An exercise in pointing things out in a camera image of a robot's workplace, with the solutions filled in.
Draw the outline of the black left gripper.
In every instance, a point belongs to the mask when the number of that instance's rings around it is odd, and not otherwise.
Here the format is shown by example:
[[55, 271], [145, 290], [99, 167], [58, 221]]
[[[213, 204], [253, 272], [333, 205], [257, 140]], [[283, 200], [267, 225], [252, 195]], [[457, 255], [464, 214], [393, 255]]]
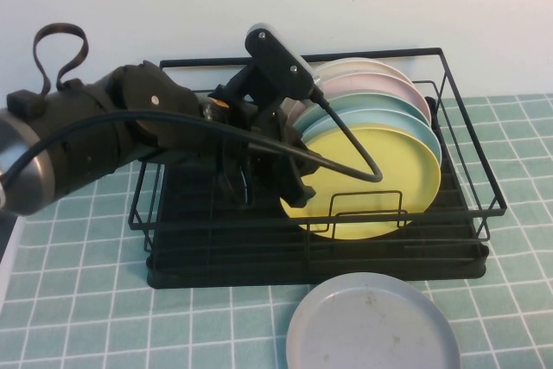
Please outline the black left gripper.
[[[224, 120], [230, 126], [303, 149], [301, 134], [287, 125], [280, 109], [285, 96], [258, 66], [245, 67], [209, 97], [229, 105]], [[290, 207], [305, 207], [315, 191], [303, 183], [302, 173], [302, 160], [260, 144], [226, 136], [217, 148], [217, 181], [224, 195], [242, 208], [253, 205], [255, 181]]]

